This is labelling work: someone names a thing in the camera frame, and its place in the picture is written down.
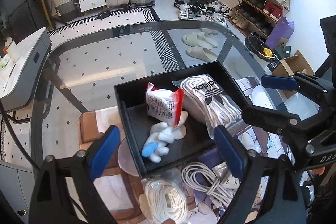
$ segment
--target white countertop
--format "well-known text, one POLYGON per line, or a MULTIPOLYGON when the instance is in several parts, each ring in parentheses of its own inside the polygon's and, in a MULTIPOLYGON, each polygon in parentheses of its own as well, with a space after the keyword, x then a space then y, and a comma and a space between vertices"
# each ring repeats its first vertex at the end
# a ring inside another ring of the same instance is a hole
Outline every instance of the white countertop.
MULTIPOLYGON (((5 82, 1 79, 0 83, 0 98, 10 94, 13 89, 15 88, 18 79, 21 75, 22 69, 25 66, 34 46, 36 43, 39 41, 41 38, 43 32, 45 31, 45 27, 42 29, 39 29, 38 31, 32 33, 30 36, 26 37, 23 39, 20 43, 16 45, 18 50, 21 52, 21 57, 20 59, 16 62, 16 66, 12 72, 12 75, 10 76, 7 86, 5 90, 3 90, 3 87, 5 85, 5 82)), ((14 66, 14 61, 12 59, 9 60, 8 64, 6 67, 4 67, 2 70, 0 70, 0 75, 1 77, 6 81, 8 79, 8 76, 11 73, 11 70, 13 69, 14 66)))

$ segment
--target laundry basket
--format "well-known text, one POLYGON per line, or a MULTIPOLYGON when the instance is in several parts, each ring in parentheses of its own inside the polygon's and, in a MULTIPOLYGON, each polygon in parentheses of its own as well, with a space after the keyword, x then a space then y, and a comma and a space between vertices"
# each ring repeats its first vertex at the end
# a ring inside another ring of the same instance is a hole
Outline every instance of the laundry basket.
POLYGON ((52 2, 63 22, 69 22, 77 17, 75 0, 52 0, 52 2))

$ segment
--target purple bag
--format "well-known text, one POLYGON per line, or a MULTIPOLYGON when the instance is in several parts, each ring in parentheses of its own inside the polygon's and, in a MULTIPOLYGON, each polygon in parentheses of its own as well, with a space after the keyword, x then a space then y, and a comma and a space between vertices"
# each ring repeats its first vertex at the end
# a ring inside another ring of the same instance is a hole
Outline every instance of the purple bag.
POLYGON ((274 49, 277 45, 284 45, 294 32, 294 21, 288 22, 282 17, 276 23, 273 31, 266 40, 266 45, 270 49, 274 49))

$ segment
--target red sneaker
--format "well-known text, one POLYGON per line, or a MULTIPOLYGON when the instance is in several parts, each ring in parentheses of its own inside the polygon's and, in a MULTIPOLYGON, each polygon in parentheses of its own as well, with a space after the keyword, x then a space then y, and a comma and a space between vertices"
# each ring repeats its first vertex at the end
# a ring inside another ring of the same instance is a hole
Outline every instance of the red sneaker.
POLYGON ((270 1, 266 1, 263 11, 269 15, 273 11, 273 9, 274 4, 270 1))
POLYGON ((273 4, 273 11, 269 16, 274 20, 278 20, 280 17, 282 17, 282 8, 278 5, 273 4))

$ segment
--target white cable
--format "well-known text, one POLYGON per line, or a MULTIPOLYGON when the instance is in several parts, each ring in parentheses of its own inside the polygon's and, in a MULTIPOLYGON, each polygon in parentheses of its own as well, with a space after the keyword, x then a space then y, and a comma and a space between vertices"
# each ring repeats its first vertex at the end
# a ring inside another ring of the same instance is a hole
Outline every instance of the white cable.
POLYGON ((228 189, 220 185, 221 181, 212 170, 205 164, 200 162, 192 162, 187 165, 181 173, 182 181, 194 190, 201 191, 207 195, 211 195, 220 201, 224 207, 228 207, 232 201, 237 189, 228 189), (196 180, 196 174, 201 173, 210 183, 209 186, 204 186, 196 180))
POLYGON ((212 128, 215 128, 216 126, 219 126, 221 124, 225 127, 228 127, 237 119, 240 119, 242 117, 241 112, 230 104, 226 96, 218 94, 220 92, 220 89, 194 89, 194 87, 197 87, 199 85, 209 85, 209 82, 211 81, 213 82, 213 79, 206 75, 192 76, 182 81, 181 88, 184 89, 184 94, 187 95, 195 103, 198 109, 210 122, 212 128), (205 97, 208 96, 208 94, 218 94, 223 100, 223 105, 219 104, 214 99, 212 99, 211 103, 208 105, 205 101, 205 97))
POLYGON ((168 218, 176 224, 181 224, 186 219, 187 200, 176 183, 160 179, 151 180, 146 183, 144 193, 156 224, 161 224, 168 218))

